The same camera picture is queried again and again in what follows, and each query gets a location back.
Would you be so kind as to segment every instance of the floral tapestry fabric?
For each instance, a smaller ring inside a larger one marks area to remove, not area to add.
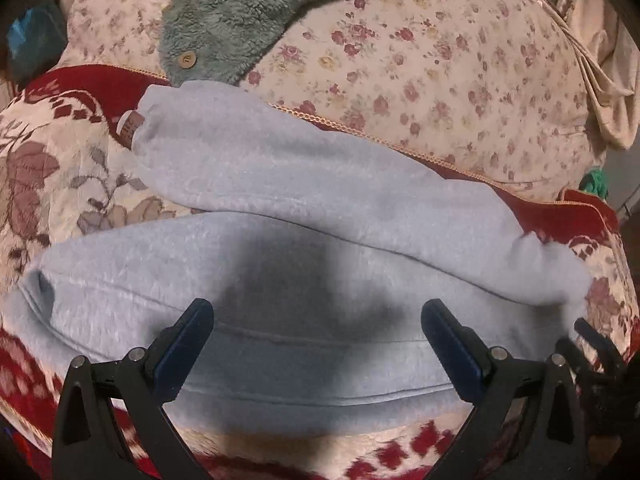
[[[76,0],[60,66],[162,73],[169,2]],[[333,0],[293,23],[241,87],[536,200],[604,159],[574,51],[535,0]]]
[[[91,96],[49,87],[0,113],[0,297],[52,243],[190,213],[132,176]]]
[[[586,296],[586,319],[598,332],[608,336],[621,354],[630,355],[634,324],[638,323],[638,298],[631,279],[620,234],[604,241],[577,237],[570,243],[593,277]],[[582,350],[593,363],[596,352],[582,340]]]

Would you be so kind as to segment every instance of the green fleece garment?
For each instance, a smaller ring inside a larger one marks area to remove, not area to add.
[[[160,54],[173,85],[213,79],[238,83],[303,8],[318,0],[173,0],[164,11]],[[180,54],[196,63],[182,68]]]

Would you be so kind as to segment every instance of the pink rose print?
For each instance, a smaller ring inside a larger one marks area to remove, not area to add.
[[[411,81],[404,85],[404,96],[412,103],[417,101],[418,97],[420,97],[420,94],[418,94],[418,91],[415,89],[415,86]]]
[[[547,134],[544,130],[542,130],[536,139],[538,142],[538,146],[542,149],[542,153],[546,153],[546,142],[547,142]]]
[[[457,38],[456,38],[456,45],[458,46],[458,48],[460,50],[466,50],[467,52],[469,51],[469,45],[466,42],[465,37],[460,34]]]
[[[287,61],[300,61],[300,51],[293,45],[284,45],[281,47],[280,55]]]
[[[316,113],[316,107],[311,101],[303,101],[302,104],[298,107],[298,111],[303,114],[314,115]]]
[[[334,30],[331,33],[331,39],[335,44],[343,45],[344,44],[344,34],[341,33],[340,30]]]
[[[450,117],[451,108],[443,101],[436,101],[435,106],[431,109],[431,114],[436,122]]]
[[[494,51],[494,58],[496,64],[507,65],[507,53],[501,46],[497,46]]]
[[[507,4],[505,4],[504,1],[500,0],[498,2],[498,9],[500,9],[501,15],[503,15],[505,18],[509,15],[509,9],[507,8]]]
[[[353,43],[347,43],[344,46],[344,51],[347,53],[348,56],[353,57],[360,52],[360,46],[354,45]]]
[[[373,113],[376,115],[389,115],[389,103],[382,95],[379,95],[373,101]]]
[[[342,122],[345,126],[358,131],[362,131],[366,123],[362,114],[353,108],[347,110],[347,113],[342,116]]]
[[[351,25],[350,33],[357,40],[366,40],[368,38],[367,32],[367,27]]]
[[[493,99],[486,86],[481,87],[478,92],[470,90],[468,98],[469,102],[476,106],[476,115],[478,115],[478,117],[484,115],[489,101]]]
[[[399,36],[405,41],[413,41],[414,34],[412,33],[410,28],[403,27],[396,32],[396,36]]]
[[[249,75],[247,76],[246,80],[249,82],[250,85],[258,86],[260,84],[260,72],[252,70],[251,72],[249,72]]]
[[[440,54],[443,59],[451,59],[451,47],[449,46],[449,43],[444,40],[440,40],[434,46],[436,47],[438,54]]]
[[[535,43],[529,43],[527,45],[520,46],[520,53],[522,54],[522,57],[525,58],[525,65],[527,65],[527,67],[530,67],[531,65],[533,65],[540,52],[536,48]]]

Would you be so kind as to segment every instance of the fleece fabric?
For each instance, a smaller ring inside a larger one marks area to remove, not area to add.
[[[33,265],[5,321],[62,375],[76,354],[148,346],[206,298],[216,326],[167,406],[176,424],[363,433],[459,402],[420,329],[427,300],[524,358],[584,314],[584,264],[524,234],[485,184],[216,82],[151,86],[138,112],[137,176],[204,213],[69,240]]]
[[[172,84],[240,81],[305,6],[318,0],[173,0],[163,13],[159,51]],[[180,65],[185,53],[195,64]]]

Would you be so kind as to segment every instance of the red fabric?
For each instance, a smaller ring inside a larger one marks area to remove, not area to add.
[[[46,73],[30,83],[25,89],[25,99],[37,102],[46,98],[55,100],[57,95],[63,93],[72,94],[86,104],[95,121],[106,120],[113,135],[122,114],[136,107],[151,84],[166,85],[167,82],[112,66],[68,67]],[[62,108],[64,107],[60,107],[58,112],[61,116],[72,113],[71,110]],[[473,176],[461,174],[449,166],[416,160],[437,171],[444,178],[476,180]],[[492,187],[513,211],[523,229],[526,232],[535,232],[542,241],[556,240],[569,244],[572,240],[589,237],[604,242],[607,240],[607,232],[618,230],[615,213],[598,198],[585,193],[564,193],[565,201],[575,203],[535,203],[516,197],[497,186]],[[632,348],[625,357],[629,358],[638,348],[640,322],[636,320],[633,326]],[[47,386],[46,375],[40,364],[27,352],[20,339],[0,328],[0,373],[3,370],[10,374],[12,387],[7,391],[0,388],[0,398],[37,431],[48,438],[52,437],[56,410],[54,394],[62,388],[62,380],[57,376],[53,377],[52,381],[49,381],[52,388]],[[121,428],[132,429],[126,412],[116,410],[116,419]],[[393,471],[409,453],[426,456],[433,449],[437,454],[442,454],[450,446],[453,437],[450,431],[440,432],[433,422],[429,422],[406,449],[395,442],[387,442],[381,444],[374,455],[380,464]],[[17,439],[31,465],[35,465],[34,468],[40,472],[43,479],[49,479],[50,460],[41,452],[36,452],[36,448],[27,440],[21,437]],[[140,444],[135,436],[129,439],[129,443]],[[235,480],[258,475],[274,480],[322,480],[313,473],[279,464],[254,463],[244,458],[230,458],[217,454],[199,455],[197,458],[213,478]],[[138,465],[145,472],[158,475],[148,458],[140,459]],[[395,477],[390,477],[389,472],[385,471],[383,476],[378,476],[374,464],[356,459],[344,472],[344,476],[349,480],[421,480],[429,469],[429,466],[418,467]]]

